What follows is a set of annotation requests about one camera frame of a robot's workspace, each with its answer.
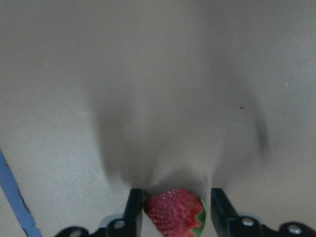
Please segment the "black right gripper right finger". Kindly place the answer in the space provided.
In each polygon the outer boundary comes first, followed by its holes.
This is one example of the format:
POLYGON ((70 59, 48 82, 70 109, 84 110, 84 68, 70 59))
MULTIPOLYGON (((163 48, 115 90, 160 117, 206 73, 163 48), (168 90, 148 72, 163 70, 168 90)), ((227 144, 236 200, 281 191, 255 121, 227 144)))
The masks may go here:
POLYGON ((210 215, 219 237, 235 237, 238 214, 221 188, 211 189, 210 215))

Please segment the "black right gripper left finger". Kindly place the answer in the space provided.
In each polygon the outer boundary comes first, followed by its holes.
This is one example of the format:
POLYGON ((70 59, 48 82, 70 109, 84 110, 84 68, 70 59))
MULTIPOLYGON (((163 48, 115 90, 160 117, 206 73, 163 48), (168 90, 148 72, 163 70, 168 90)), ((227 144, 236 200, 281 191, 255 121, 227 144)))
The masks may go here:
POLYGON ((143 191, 131 189, 126 203, 123 219, 124 237, 139 237, 142 227, 143 191))

